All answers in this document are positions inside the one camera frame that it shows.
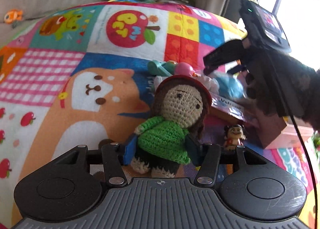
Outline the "pink pig toy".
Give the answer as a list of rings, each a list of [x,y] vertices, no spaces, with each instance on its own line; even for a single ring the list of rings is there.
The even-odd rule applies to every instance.
[[[184,75],[189,77],[196,77],[197,73],[188,63],[178,63],[174,69],[174,75]]]

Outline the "crochet doll green sweater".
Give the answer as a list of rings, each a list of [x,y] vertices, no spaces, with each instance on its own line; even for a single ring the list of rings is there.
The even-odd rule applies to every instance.
[[[181,165],[191,162],[185,137],[191,134],[201,138],[211,104],[207,88],[192,77],[175,75],[162,81],[150,118],[134,131],[137,144],[132,169],[153,178],[175,177]]]

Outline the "pink cardboard box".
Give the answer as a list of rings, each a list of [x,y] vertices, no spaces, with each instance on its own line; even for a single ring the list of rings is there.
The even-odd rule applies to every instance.
[[[247,134],[257,137],[262,148],[280,149],[301,146],[291,118],[278,115],[266,116],[249,99],[241,99],[238,103],[244,107]]]

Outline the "colourful cartoon play mat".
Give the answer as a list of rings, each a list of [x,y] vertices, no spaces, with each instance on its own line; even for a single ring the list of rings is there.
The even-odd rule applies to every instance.
[[[280,148],[270,161],[246,129],[244,145],[227,151],[224,127],[245,122],[212,115],[211,107],[201,138],[192,136],[221,147],[214,186],[194,185],[192,162],[173,178],[129,164],[122,166],[128,185],[105,182],[101,141],[135,135],[168,78],[152,76],[148,62],[188,63],[219,95],[203,57],[235,39],[243,57],[215,71],[246,65],[232,76],[244,87],[241,99],[257,107],[247,66],[277,52],[252,47],[246,29],[203,10],[111,0],[55,12],[21,31],[1,48],[1,228],[319,228],[309,154],[298,159],[297,148]]]

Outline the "orange clownfish plush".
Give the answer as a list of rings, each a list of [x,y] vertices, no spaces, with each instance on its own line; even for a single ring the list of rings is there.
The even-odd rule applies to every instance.
[[[4,15],[4,23],[12,24],[15,21],[21,21],[22,18],[23,18],[22,10],[12,9]]]

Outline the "volcano labelled packet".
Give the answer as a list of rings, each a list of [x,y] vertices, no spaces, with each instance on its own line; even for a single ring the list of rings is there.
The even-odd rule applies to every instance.
[[[234,118],[237,121],[251,123],[252,125],[254,122],[258,121],[256,116],[247,111],[243,106],[217,94],[211,93],[210,95],[212,96],[212,105],[210,108],[210,113],[212,115],[225,120]]]

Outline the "black haired figurine keychain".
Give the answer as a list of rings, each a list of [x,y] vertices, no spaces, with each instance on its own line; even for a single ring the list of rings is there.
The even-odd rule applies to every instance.
[[[225,137],[223,147],[227,151],[233,151],[237,146],[242,146],[243,141],[247,139],[243,125],[226,125],[224,127]]]

